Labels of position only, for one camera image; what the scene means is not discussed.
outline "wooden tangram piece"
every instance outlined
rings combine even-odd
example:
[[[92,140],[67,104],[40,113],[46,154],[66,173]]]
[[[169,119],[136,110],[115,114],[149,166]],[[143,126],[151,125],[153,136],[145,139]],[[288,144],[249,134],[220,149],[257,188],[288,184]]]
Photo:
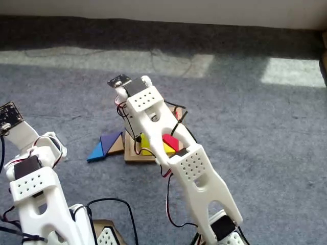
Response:
[[[102,151],[104,154],[107,154],[112,146],[115,144],[119,136],[121,136],[123,132],[113,132],[111,134],[102,134],[100,137],[100,141],[102,144]]]
[[[118,152],[122,152],[124,150],[124,144],[123,144],[123,138],[122,135],[120,135],[115,143],[112,145],[112,147],[107,152],[108,155],[115,154]]]
[[[97,146],[94,148],[92,153],[87,157],[87,162],[94,162],[104,159],[106,156],[102,152],[102,145],[101,141],[97,144]]]
[[[141,144],[136,142],[136,149],[140,150]],[[153,156],[142,156],[137,155],[134,151],[134,140],[132,137],[128,134],[127,131],[125,131],[125,153],[124,153],[124,159],[126,162],[154,162]]]
[[[170,134],[164,134],[162,136],[162,140],[163,140],[164,143],[169,145],[174,151],[177,152],[179,150],[179,145],[178,145],[179,141],[178,141],[178,139],[174,138]]]
[[[141,147],[142,148],[150,148],[150,142],[147,139],[147,137],[144,134],[141,134]],[[171,156],[175,154],[175,150],[171,148],[169,145],[167,145],[165,142],[163,142],[163,148],[165,149],[165,152],[168,156]],[[143,156],[151,156],[152,154],[148,151],[142,151],[141,154]]]
[[[103,228],[105,227],[112,227],[115,235],[118,239],[118,242],[120,245],[126,245],[123,237],[121,236],[121,234],[118,232],[117,228],[114,226],[114,223],[111,220],[107,220],[107,219],[94,219],[93,220],[93,226],[94,226],[94,230],[96,233],[96,236],[99,237],[99,235],[101,234]]]

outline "robotic arm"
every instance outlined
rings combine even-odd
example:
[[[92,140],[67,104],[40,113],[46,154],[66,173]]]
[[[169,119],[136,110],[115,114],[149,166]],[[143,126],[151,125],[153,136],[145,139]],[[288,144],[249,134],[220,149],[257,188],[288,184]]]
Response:
[[[137,140],[144,133],[156,163],[169,168],[177,177],[198,233],[206,244],[226,244],[227,241],[243,244],[235,232],[243,219],[227,185],[212,167],[202,145],[171,113],[150,78],[131,80],[120,75],[108,84],[118,94],[115,103],[124,111],[125,127],[131,137]],[[169,158],[164,151],[163,134],[172,134],[185,148]],[[208,217],[208,205],[212,201],[221,204],[223,209]]]
[[[95,245],[86,209],[78,204],[67,206],[53,170],[67,153],[56,134],[47,132],[39,136],[10,102],[0,107],[0,136],[20,151],[4,169],[21,230],[34,236],[24,238],[24,244]],[[71,212],[75,211],[74,220]]]

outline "blue tangram piece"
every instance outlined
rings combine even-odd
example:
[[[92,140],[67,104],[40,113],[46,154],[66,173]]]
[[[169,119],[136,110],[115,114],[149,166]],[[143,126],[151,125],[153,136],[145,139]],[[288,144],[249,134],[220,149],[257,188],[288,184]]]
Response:
[[[94,148],[93,152],[88,156],[87,162],[93,162],[97,160],[104,159],[105,155],[102,151],[102,144],[101,141],[97,144],[97,146]]]
[[[110,148],[122,133],[123,132],[119,131],[108,135],[101,135],[100,142],[102,144],[102,152],[104,155],[107,155]]]

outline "wooden board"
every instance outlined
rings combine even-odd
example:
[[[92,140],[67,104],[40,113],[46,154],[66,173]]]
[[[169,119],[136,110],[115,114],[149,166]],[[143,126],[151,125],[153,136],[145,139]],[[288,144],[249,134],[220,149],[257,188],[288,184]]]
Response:
[[[182,117],[182,109],[177,108],[177,119],[180,119]],[[179,142],[179,149],[183,148],[182,142]],[[139,151],[141,149],[141,144],[136,143],[136,149]],[[125,153],[124,153],[124,159],[126,162],[154,162],[155,158],[154,156],[143,156],[137,155],[134,151],[134,140],[129,135],[127,131],[125,131]]]

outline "carpet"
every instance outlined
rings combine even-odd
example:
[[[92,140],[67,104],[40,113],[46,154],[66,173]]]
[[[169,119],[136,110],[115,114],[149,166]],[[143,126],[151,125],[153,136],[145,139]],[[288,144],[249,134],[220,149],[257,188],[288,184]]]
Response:
[[[168,101],[185,105],[186,123],[227,183],[251,244],[327,240],[327,94],[319,70],[323,44],[312,31],[63,17],[0,17],[0,104],[14,101],[40,134],[68,148],[56,167],[68,205],[101,197],[127,200],[140,244],[189,244],[193,227],[173,227],[167,180],[155,164],[123,155],[88,164],[100,134],[123,129],[118,74],[149,75]],[[18,154],[7,141],[6,161]],[[0,207],[12,206],[8,180]],[[172,178],[171,216],[191,221]],[[210,206],[213,213],[216,206]],[[134,244],[128,210],[92,206]],[[0,233],[2,244],[20,237]]]

